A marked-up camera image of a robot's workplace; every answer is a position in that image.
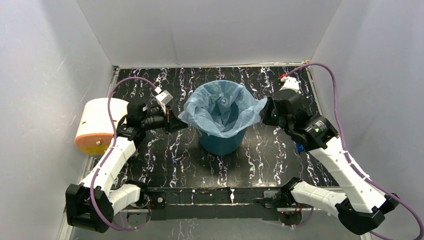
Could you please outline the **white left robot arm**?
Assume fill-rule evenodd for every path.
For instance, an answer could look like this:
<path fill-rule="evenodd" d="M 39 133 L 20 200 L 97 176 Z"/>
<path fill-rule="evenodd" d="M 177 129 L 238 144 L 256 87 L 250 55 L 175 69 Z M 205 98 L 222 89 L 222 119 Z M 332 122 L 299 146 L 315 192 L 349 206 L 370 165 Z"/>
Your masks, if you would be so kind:
<path fill-rule="evenodd" d="M 164 208 L 166 195 L 149 191 L 145 183 L 128 180 L 119 188 L 113 185 L 147 131 L 162 129 L 171 134 L 186 127 L 169 106 L 152 111 L 145 103 L 106 97 L 87 102 L 74 143 L 100 160 L 79 183 L 66 189 L 67 223 L 98 233 L 109 228 L 123 231 L 125 227 L 114 223 L 114 217 L 126 207 Z"/>

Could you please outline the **light blue plastic bag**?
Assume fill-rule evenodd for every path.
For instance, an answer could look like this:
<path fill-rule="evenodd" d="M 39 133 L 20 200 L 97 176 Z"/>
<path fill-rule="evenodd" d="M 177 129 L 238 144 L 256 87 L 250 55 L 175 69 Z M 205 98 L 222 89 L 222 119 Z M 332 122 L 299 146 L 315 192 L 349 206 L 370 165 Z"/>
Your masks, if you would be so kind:
<path fill-rule="evenodd" d="M 239 83 L 214 80 L 199 86 L 178 118 L 206 134 L 228 139 L 261 122 L 267 98 L 256 99 Z"/>

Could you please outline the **teal plastic trash bin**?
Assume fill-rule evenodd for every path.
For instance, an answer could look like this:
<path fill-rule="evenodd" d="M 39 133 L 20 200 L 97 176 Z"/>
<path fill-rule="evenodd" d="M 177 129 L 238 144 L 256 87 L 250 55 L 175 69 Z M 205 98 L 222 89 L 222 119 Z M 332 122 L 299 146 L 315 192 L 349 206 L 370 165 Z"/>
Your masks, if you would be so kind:
<path fill-rule="evenodd" d="M 196 129 L 201 146 L 209 153 L 223 157 L 236 151 L 242 144 L 247 129 L 243 129 L 230 138 L 222 138 L 208 135 L 206 132 Z"/>

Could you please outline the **cream orange round container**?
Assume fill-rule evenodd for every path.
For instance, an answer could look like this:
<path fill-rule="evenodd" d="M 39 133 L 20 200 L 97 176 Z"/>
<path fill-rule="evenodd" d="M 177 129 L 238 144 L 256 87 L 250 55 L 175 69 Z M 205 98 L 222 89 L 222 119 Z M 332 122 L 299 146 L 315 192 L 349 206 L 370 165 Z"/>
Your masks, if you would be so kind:
<path fill-rule="evenodd" d="M 88 101 L 81 116 L 74 143 L 88 156 L 103 155 L 113 139 L 113 127 L 127 114 L 128 102 L 118 98 Z"/>

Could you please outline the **blue stapler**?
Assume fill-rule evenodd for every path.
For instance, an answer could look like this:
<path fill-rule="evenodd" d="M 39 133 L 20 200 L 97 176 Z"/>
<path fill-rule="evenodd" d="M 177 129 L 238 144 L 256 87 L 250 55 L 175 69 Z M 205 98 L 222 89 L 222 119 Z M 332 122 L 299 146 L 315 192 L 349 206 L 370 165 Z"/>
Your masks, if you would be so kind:
<path fill-rule="evenodd" d="M 295 146 L 296 146 L 296 149 L 297 149 L 297 152 L 300 154 L 300 153 L 303 153 L 304 151 L 305 151 L 305 147 L 302 145 L 302 144 L 300 144 L 300 143 L 295 143 Z"/>

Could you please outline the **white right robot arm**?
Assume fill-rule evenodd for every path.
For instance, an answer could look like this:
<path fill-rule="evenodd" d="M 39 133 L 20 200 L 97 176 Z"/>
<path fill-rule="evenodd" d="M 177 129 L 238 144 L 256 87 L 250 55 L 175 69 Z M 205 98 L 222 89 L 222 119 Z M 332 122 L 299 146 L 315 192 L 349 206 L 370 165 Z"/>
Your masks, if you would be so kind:
<path fill-rule="evenodd" d="M 306 204 L 335 216 L 356 235 L 376 229 L 385 214 L 398 202 L 355 172 L 355 162 L 348 162 L 339 134 L 331 122 L 319 114 L 307 113 L 302 96 L 283 89 L 267 97 L 260 113 L 264 124 L 278 126 L 305 152 L 314 156 L 336 180 L 343 192 L 334 192 L 293 177 L 280 188 L 272 200 L 288 207 Z"/>

